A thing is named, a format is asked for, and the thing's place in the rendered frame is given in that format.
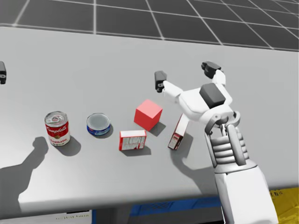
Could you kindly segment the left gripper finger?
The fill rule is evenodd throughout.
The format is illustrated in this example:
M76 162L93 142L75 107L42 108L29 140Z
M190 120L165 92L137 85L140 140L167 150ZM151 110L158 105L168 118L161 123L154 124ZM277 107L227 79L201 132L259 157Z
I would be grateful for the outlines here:
M5 84L7 80L7 70L3 61L0 61L0 84Z

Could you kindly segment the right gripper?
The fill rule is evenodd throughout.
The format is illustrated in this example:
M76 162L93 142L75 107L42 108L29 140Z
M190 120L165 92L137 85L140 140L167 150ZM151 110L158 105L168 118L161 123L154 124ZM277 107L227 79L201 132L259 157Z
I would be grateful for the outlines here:
M213 82L204 84L202 87L210 84L215 85L225 98L224 104L210 109L199 93L201 89L200 87L193 90L183 91L176 85L168 82L167 74L162 70L154 73L155 90L157 93L162 93L163 96L172 103L179 103L183 114L187 116L189 120L207 123L215 114L231 118L234 115L234 111L230 107L233 100L224 87L226 85L226 76L221 70L221 66L206 61L201 64L201 68L204 71L205 76Z

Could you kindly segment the pink cube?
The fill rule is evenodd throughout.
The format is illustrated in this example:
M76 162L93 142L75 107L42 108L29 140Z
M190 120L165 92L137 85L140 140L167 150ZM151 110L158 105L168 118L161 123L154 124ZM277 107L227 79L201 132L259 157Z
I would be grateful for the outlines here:
M162 107L147 99L136 108L134 122L150 131L159 122L162 111Z

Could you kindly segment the red and white can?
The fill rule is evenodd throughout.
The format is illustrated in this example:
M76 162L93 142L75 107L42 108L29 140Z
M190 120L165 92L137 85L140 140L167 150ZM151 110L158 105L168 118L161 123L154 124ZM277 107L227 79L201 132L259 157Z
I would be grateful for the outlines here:
M45 116L44 122L51 145L60 147L70 141L69 121L66 113L50 112Z

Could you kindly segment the red and white carton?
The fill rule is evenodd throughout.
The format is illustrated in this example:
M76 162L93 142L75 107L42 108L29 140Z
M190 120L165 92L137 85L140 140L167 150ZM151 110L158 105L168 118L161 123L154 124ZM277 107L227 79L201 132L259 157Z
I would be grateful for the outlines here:
M145 130L120 131L119 150L143 149L147 134Z

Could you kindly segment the blue flat can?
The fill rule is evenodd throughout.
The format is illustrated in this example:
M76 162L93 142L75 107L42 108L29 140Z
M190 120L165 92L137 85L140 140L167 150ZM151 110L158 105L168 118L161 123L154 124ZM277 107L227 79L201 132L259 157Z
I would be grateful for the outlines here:
M91 135L102 136L110 131L111 121L109 117L103 113L94 113L87 118L86 128Z

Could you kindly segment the blue box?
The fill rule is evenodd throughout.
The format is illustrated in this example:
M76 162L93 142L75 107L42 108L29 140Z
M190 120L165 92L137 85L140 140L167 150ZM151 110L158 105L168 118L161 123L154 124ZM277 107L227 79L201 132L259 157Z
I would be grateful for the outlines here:
M212 207L221 207L219 197L214 196L158 203L137 204L132 207L130 216L134 217Z

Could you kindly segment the yellow box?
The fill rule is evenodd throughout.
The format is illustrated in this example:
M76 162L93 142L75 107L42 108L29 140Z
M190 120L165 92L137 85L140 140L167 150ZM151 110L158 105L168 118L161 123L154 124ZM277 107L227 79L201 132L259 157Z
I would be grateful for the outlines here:
M278 224L299 224L299 188L270 191Z

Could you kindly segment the white box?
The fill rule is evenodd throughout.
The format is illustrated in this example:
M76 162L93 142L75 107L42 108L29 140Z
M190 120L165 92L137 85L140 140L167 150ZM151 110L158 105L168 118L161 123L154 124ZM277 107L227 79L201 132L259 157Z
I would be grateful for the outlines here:
M92 210L42 215L34 217L23 217L21 224L92 224Z

